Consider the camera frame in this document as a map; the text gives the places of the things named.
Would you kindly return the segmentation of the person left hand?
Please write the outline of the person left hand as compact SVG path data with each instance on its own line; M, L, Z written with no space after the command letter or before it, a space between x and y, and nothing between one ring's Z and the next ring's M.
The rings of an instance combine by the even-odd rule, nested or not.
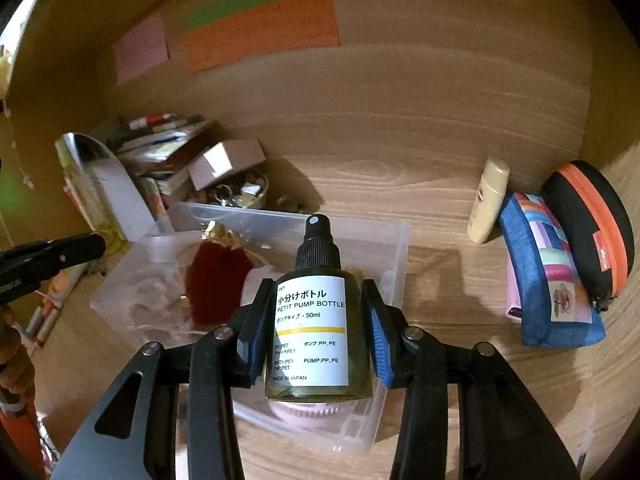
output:
M35 367L22 343L21 334L13 327L15 315L9 306L2 307L2 320L1 387L15 394L31 394L35 388Z

